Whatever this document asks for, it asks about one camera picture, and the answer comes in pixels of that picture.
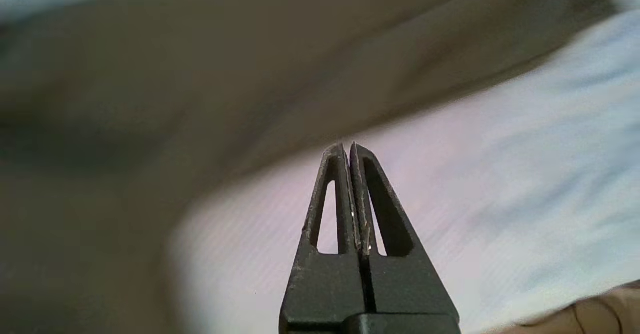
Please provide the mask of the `blue bed sheet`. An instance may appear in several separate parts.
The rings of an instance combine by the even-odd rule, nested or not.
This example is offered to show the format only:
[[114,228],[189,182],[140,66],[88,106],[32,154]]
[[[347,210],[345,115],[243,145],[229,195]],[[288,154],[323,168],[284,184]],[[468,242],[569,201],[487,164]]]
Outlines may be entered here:
[[[0,27],[94,0],[0,0]],[[276,161],[192,203],[186,334],[279,334],[326,147],[374,152],[464,334],[640,334],[640,0],[526,72]]]

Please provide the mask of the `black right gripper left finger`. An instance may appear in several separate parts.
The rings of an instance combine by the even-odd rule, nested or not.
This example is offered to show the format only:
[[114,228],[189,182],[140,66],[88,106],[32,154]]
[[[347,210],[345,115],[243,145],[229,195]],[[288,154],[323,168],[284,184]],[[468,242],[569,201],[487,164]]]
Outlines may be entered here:
[[[318,250],[327,187],[334,183],[337,254]],[[341,334],[343,322],[364,313],[349,161],[342,144],[322,155],[301,238],[279,311],[279,334]]]

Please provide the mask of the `black garment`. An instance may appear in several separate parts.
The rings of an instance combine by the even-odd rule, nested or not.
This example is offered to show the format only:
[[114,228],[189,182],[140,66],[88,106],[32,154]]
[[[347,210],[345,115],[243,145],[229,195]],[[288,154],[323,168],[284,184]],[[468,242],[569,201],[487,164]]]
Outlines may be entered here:
[[611,0],[90,0],[0,27],[0,334],[186,334],[201,197],[538,66]]

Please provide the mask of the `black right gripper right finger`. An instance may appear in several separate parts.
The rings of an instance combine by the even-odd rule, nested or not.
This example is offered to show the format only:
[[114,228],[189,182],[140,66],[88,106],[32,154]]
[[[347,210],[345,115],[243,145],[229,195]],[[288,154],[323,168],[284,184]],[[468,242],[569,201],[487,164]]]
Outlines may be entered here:
[[375,154],[350,147],[366,304],[380,314],[458,311]]

